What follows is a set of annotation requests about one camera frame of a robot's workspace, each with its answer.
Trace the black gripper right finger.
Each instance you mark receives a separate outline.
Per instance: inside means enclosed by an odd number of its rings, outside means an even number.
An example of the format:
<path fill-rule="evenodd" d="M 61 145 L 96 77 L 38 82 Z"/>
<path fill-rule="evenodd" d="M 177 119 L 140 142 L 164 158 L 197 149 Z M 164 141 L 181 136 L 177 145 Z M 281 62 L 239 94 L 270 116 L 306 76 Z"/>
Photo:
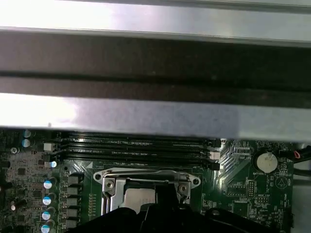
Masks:
<path fill-rule="evenodd" d="M 202 215 L 186 203 L 189 196 L 174 184 L 165 185 L 165 231 L 171 233 L 244 233 L 245 218 L 212 208 Z"/>

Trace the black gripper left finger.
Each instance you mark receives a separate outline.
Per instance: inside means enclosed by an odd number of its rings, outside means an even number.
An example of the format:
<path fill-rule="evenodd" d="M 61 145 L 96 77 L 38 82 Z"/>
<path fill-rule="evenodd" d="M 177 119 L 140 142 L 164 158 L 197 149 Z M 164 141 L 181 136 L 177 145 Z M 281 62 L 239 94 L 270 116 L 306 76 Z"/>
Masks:
<path fill-rule="evenodd" d="M 164 233 L 165 186 L 155 188 L 155 203 L 144 204 L 136 213 L 121 207 L 82 225 L 84 233 Z"/>

